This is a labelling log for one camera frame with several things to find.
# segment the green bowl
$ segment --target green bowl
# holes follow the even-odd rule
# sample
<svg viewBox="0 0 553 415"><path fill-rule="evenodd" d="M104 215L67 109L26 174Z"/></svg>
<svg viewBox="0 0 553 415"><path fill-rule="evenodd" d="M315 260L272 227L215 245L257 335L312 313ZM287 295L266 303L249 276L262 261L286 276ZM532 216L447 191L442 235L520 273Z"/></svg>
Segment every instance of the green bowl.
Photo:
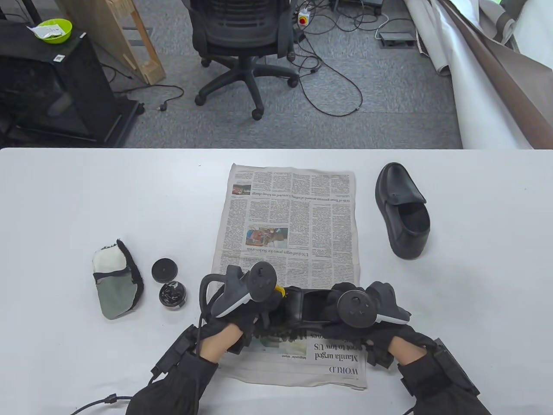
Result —
<svg viewBox="0 0 553 415"><path fill-rule="evenodd" d="M71 30L73 29L73 25L67 19L45 20L42 23L40 23L38 26L51 26L53 24L57 24L60 28L62 28L63 31L65 32L65 34L63 36L55 36L55 37L52 37L52 38L41 39L41 40L45 41L46 43L51 43L52 45L57 45L57 44L63 43L66 40L68 40L69 36L71 36Z"/></svg>

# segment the yellow tag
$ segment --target yellow tag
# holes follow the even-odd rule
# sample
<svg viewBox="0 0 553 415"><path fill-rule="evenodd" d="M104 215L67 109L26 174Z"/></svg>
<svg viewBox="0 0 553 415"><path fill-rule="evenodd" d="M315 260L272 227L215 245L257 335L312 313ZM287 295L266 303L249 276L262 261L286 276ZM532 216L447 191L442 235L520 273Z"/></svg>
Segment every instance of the yellow tag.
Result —
<svg viewBox="0 0 553 415"><path fill-rule="evenodd" d="M277 290L280 294L282 294L283 297L286 297L286 291L281 286L276 286L275 290Z"/></svg>

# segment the black shoe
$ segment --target black shoe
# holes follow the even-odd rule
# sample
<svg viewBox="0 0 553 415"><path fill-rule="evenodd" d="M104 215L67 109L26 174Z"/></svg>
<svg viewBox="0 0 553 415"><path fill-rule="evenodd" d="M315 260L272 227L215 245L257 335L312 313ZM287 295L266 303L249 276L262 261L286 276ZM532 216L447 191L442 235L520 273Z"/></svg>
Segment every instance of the black shoe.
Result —
<svg viewBox="0 0 553 415"><path fill-rule="evenodd" d="M380 172L375 190L380 213L386 222L392 251L404 260L414 260L424 249L430 233L426 199L409 173L399 163L389 163Z"/></svg>

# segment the power cord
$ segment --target power cord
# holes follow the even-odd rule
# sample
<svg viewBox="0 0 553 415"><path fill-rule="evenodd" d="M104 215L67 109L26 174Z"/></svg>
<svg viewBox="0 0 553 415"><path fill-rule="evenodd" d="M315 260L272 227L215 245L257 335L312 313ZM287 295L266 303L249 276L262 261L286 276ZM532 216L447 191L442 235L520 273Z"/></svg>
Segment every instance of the power cord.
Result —
<svg viewBox="0 0 553 415"><path fill-rule="evenodd" d="M111 79L109 80L109 83L111 84L115 78L117 77L117 74L120 74L121 76L124 76L125 78L127 79L134 79L132 76L130 75L125 75L124 73L122 73L120 70L118 70L117 68L114 68L112 66L109 66L109 65L106 65L106 64L103 64L100 62L100 65L102 65L103 68L110 68L112 71L113 71L113 76L111 77Z"/></svg>
<svg viewBox="0 0 553 415"><path fill-rule="evenodd" d="M31 17L26 13L25 10L23 10L23 6L21 6L21 3L19 2L19 0L15 0L15 2L17 3L17 5L19 6L19 10L21 10L21 12L23 13L23 15L25 16L25 19L27 20L27 23L30 24L31 22Z"/></svg>
<svg viewBox="0 0 553 415"><path fill-rule="evenodd" d="M111 395L106 396L104 399L100 399L98 401L88 403L88 404L84 405L83 407L80 407L75 412L73 412L71 415L77 415L79 412L82 412L85 409L88 409L91 406L98 405L100 403L116 403L117 401L130 401L131 399L132 399L132 396L117 396L115 393L112 393Z"/></svg>
<svg viewBox="0 0 553 415"><path fill-rule="evenodd" d="M30 21L26 18L26 17L23 17L22 15L20 14L17 14L17 13L3 13L4 16L17 16L19 17L20 19L23 19L23 23L27 23L27 24L30 24Z"/></svg>
<svg viewBox="0 0 553 415"><path fill-rule="evenodd" d="M328 63L326 63L324 61L323 58L321 58L317 52L315 51L315 48L313 47L313 45L311 44L311 42L309 41L309 39L307 38L307 35L305 35L304 33L304 39L305 41L307 42L307 44L309 45L309 47L311 48L311 50L306 50L304 49L302 46L301 46L301 43L298 43L298 47L310 54L310 55L301 55L301 54L296 54L296 56L300 56L300 57L303 57L303 61L300 65L296 65L294 63L292 63L294 66L297 66L299 69L298 69L298 72L301 72L303 69L307 69L309 70L309 73L308 74L301 74L300 73L300 76L299 76L299 83L300 83L300 87L301 87L301 91L303 92L304 96L305 96L305 99L307 99L307 101L309 102L309 104L311 104L311 106L316 109L317 111L325 114L325 115L328 115L328 116L331 116L331 117L336 117L336 118L342 118L342 117L347 117L348 115L351 115L357 111L359 111L359 109L361 109L361 106L363 105L363 93L361 92L361 89L357 86L357 84L355 82L353 82L351 79L349 79L346 75L344 75L343 73L339 72L338 70L334 69L333 67L331 67ZM309 60L309 59L315 59L316 61L316 64L315 66L305 66L305 63ZM315 73L317 73L323 66L326 66L327 68L329 68L330 70L332 70L334 73L338 74L340 77L344 78L346 81L348 81L351 85L353 85L353 87L357 90L357 92L359 93L359 105L357 105L353 110L345 113L345 114L333 114L331 112L327 112L327 111L324 111L322 109L320 109L319 107L317 107L313 101L310 100L310 98L308 97L307 95L307 92L305 92L305 87L304 87L304 83L302 81L302 78L305 77L305 76L309 76L309 75L313 75Z"/></svg>
<svg viewBox="0 0 553 415"><path fill-rule="evenodd" d="M200 320L198 321L198 332L196 333L196 357L200 360L200 332L202 329L202 321L204 314L200 311ZM194 415L198 415L200 409L200 380L196 379L196 390L194 392Z"/></svg>
<svg viewBox="0 0 553 415"><path fill-rule="evenodd" d="M115 80L115 78L117 77L118 74L124 76L127 79L134 79L132 76L122 73L120 70L118 70L117 68L114 68L113 66L110 66L110 65L107 65L107 64L104 64L104 63L101 63L101 62L100 62L100 64L102 65L103 68L109 68L113 71L113 76L109 80L110 84ZM148 88L152 88L154 86L163 86L163 87L166 87L166 88L177 88L180 91L179 95L174 96L172 98L169 98L169 99L163 101L163 103L157 107L158 111L161 111L161 112L167 111L167 103L169 101L177 100L177 99L184 96L184 89L182 89L180 86L178 86L178 85L165 85L165 84L155 84L155 85L144 84L142 86L137 86L135 88L125 89L123 91L114 91L113 93L114 94L128 94L129 92L138 91L138 90L142 90L142 89L148 89Z"/></svg>
<svg viewBox="0 0 553 415"><path fill-rule="evenodd" d="M165 85L165 84L155 84L155 85L142 85L142 86L137 86L135 88L129 88L129 89L125 89L123 91L114 91L113 93L114 94L128 94L129 92L133 92L133 91L138 91L138 90L142 90L142 89L148 89L148 88L154 88L156 86L162 86L162 87L165 87L165 88L177 88L179 91L180 91L180 94L177 95L177 96L174 96L172 98L169 98L169 99L166 99L165 101L163 101L163 103L157 108L159 111L167 111L167 103L169 101L172 101L172 100L177 100L179 98L181 98L183 95L184 95L184 89L182 89L180 86L178 85Z"/></svg>
<svg viewBox="0 0 553 415"><path fill-rule="evenodd" d="M325 115L329 115L331 117L347 117L348 115L351 115L357 111L359 111L361 109L361 106L363 105L363 93L361 92L361 89L357 86L357 84L355 82L353 82L351 79L349 79L348 77L346 77L344 74L342 74L341 72L339 72L338 70L336 70L335 68L331 67L328 63L326 63L324 61L324 59L322 57L319 56L319 54L315 51L313 45L311 44L311 41L309 41L309 39L307 38L307 35L322 35L322 34L325 34L325 33L328 33L334 29L338 29L342 32L346 32L346 33L351 33L351 32L355 32L356 30L361 30L363 32L374 32L374 38L376 40L381 40L382 37L379 36L379 31L384 28L387 24L389 24L390 22L393 22L393 21L396 21L396 20L408 20L408 21L413 21L412 19L410 18L394 18L394 19L390 19L388 15L386 14L382 14L382 16L385 18L385 21L383 23L380 23L379 26L377 27L373 27L373 28L365 28L365 27L362 27L363 25L365 24L371 24L371 23L376 23L378 21L378 17L376 16L373 16L372 14L369 14L369 13L366 13L365 12L365 6L364 6L364 3L362 0L360 0L361 2L361 7L362 7L362 12L358 15L349 15L345 12L343 12L342 10L340 9L337 9L337 13L338 13L338 17L336 19L334 19L332 16L329 16L327 14L322 14L322 13L317 13L317 12L320 12L320 11L324 11L324 10L331 10L331 7L328 3L326 4L323 4L326 0L319 0L318 2L316 0L304 0L302 2L302 4L298 5L297 8L296 8L296 11L293 15L293 21L294 21L294 24L295 22L297 21L297 15L298 15L298 12L299 10L303 9L303 8L306 8L311 16L310 16L310 19L309 19L309 23L307 24L307 26L303 27L302 29L300 29L298 27L298 29L296 29L296 32L299 31L301 33L296 33L296 38L298 39L297 41L297 45L298 47L306 53L306 55L304 54L300 54L300 53L296 53L296 56L300 57L300 58L304 58L303 61L301 62L301 64L295 64L293 62L292 65L294 65L295 67L298 68L298 72L299 72L299 84L301 86L301 90L305 96L305 98L307 99L307 101L309 102L309 104L314 108L316 109L317 111L325 114ZM338 24L338 21L340 20L340 17L346 17L348 19L351 19L353 21L353 29L346 29L344 27L341 27L339 24ZM370 16L372 19L370 21L366 21L365 20L365 16ZM313 23L315 17L324 17L324 18L327 18L329 19L330 21L333 22L333 26L330 28L330 29L327 29L327 30L324 30L323 32L308 32L306 29ZM311 50L307 50L305 48L302 47L301 43L303 41L306 41L309 45L309 48ZM313 75L315 73L317 73L323 66L329 68L330 70L332 70L334 73L338 74L340 77L344 78L347 82L349 82L351 85L354 86L354 88L357 90L357 92L359 93L359 105L356 106L352 111L349 111L345 114L333 114L333 113L329 113L329 112L326 112L322 109L320 109L319 107L317 107L311 100L310 98L308 97L306 91L305 91L305 86L304 86L304 83L302 81L302 79L306 76L309 76L309 75ZM308 70L309 73L307 74L302 74L301 72L303 70Z"/></svg>

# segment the wooden board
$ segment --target wooden board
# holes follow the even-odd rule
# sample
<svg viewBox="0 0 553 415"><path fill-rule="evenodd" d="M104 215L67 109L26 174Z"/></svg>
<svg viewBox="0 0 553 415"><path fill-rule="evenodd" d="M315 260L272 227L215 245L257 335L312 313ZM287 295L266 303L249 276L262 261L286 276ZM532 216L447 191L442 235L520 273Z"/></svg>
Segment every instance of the wooden board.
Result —
<svg viewBox="0 0 553 415"><path fill-rule="evenodd" d="M132 0L55 0L73 25L86 31L98 45L148 84L165 77L165 71ZM150 60L140 63L132 52L118 19L131 15Z"/></svg>

